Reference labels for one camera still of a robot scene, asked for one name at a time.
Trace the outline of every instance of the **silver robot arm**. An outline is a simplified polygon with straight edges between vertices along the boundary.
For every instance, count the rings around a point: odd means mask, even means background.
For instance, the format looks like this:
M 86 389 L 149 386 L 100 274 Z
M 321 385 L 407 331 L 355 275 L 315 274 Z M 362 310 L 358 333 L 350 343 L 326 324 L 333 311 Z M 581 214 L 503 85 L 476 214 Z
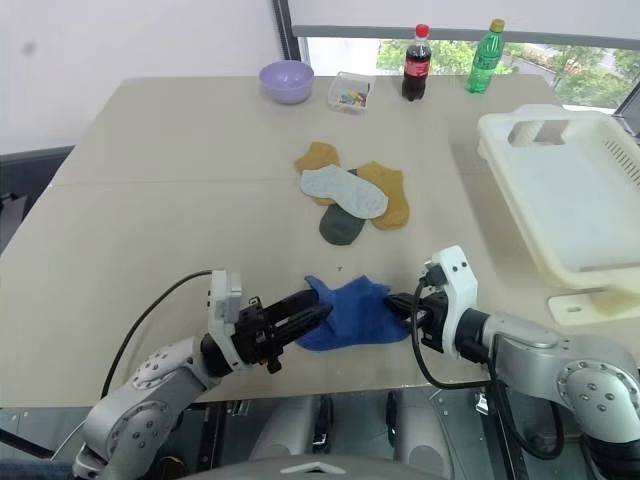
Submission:
M 433 293 L 419 302 L 424 345 L 455 358 L 493 362 L 503 384 L 573 413 L 605 477 L 640 478 L 640 378 L 623 346 L 476 310 L 478 282 L 458 246 L 436 253 L 425 267 L 421 285 Z M 390 300 L 406 309 L 409 297 Z
M 257 363 L 280 370 L 283 347 L 318 326 L 331 312 L 305 290 L 262 308 L 255 297 L 240 309 L 240 277 L 212 272 L 209 334 L 154 352 L 120 388 L 89 412 L 85 444 L 73 465 L 76 478 L 133 480 L 143 476 L 180 413 L 221 378 Z

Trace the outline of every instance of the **mustard sock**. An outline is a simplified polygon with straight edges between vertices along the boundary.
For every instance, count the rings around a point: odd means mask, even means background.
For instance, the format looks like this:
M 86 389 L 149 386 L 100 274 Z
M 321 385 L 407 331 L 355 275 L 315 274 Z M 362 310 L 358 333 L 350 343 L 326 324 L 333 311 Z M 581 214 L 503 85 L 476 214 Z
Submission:
M 373 224 L 381 230 L 400 228 L 409 220 L 409 203 L 404 195 L 401 170 L 391 170 L 377 162 L 369 162 L 358 168 L 358 176 L 363 178 L 389 197 L 389 206 L 384 215 L 374 218 Z
M 298 173 L 302 174 L 304 170 L 317 170 L 327 165 L 340 166 L 340 157 L 336 151 L 336 147 L 328 143 L 313 142 L 309 151 L 293 162 Z M 335 203 L 330 198 L 314 198 L 318 205 L 332 205 Z

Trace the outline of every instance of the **table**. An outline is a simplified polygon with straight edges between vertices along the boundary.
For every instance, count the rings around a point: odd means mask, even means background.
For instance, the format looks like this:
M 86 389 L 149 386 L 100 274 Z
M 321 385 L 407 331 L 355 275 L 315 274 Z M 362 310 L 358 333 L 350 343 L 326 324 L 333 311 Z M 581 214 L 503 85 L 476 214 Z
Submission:
M 462 77 L 431 77 L 408 103 L 400 79 L 378 78 L 360 117 L 329 110 L 329 78 L 297 106 L 270 102 L 255 78 L 125 82 L 105 105 L 0 257 L 0 406 L 79 406 L 98 398 L 135 318 L 192 271 L 241 273 L 264 304 L 366 274 L 412 291 L 432 252 L 460 244 L 480 283 L 479 307 L 562 331 L 606 333 L 640 358 L 633 322 L 561 328 L 488 167 L 475 153 L 480 115 L 555 102 L 539 78 L 495 78 L 470 95 Z M 409 224 L 370 222 L 348 247 L 317 232 L 324 208 L 299 191 L 292 162 L 311 141 L 342 165 L 376 160 L 405 174 Z M 175 292 L 122 359 L 118 385 L 155 349 L 206 330 L 205 278 Z M 425 352 L 445 381 L 482 378 L 475 365 Z M 325 354 L 296 345 L 283 370 L 225 378 L 200 400 L 302 395 L 425 384 L 408 340 Z

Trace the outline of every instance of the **red label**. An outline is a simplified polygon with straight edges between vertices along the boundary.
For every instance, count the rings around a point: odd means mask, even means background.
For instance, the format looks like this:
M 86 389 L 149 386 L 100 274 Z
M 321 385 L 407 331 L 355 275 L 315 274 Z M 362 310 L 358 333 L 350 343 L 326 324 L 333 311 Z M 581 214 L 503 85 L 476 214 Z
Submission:
M 426 77 L 429 75 L 429 63 L 429 60 L 426 62 L 407 60 L 404 63 L 404 73 L 412 77 Z

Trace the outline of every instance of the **dark green sock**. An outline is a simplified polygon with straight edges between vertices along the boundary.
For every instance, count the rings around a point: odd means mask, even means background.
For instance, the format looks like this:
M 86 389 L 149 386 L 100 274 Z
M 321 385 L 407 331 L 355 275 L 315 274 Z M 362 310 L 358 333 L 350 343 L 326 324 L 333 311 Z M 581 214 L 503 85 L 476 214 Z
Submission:
M 356 175 L 356 170 L 349 170 Z M 320 235 L 332 245 L 350 245 L 362 231 L 365 220 L 345 212 L 337 204 L 329 205 L 320 220 Z

